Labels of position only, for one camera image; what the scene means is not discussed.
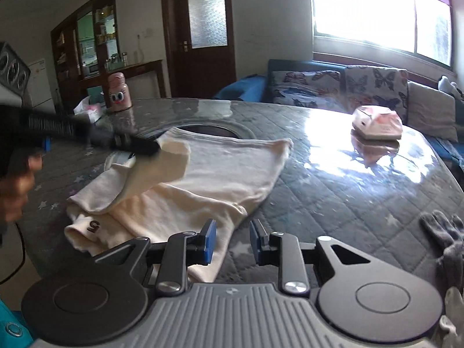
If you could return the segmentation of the person's left hand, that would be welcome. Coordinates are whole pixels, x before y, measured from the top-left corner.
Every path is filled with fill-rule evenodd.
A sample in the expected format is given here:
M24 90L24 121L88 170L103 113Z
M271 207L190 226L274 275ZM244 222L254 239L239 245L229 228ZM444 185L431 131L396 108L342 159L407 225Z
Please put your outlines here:
M2 222L15 222L28 201L28 193L35 184L35 173L42 169L42 155L28 158L28 166L22 174L10 174L1 179L0 215Z

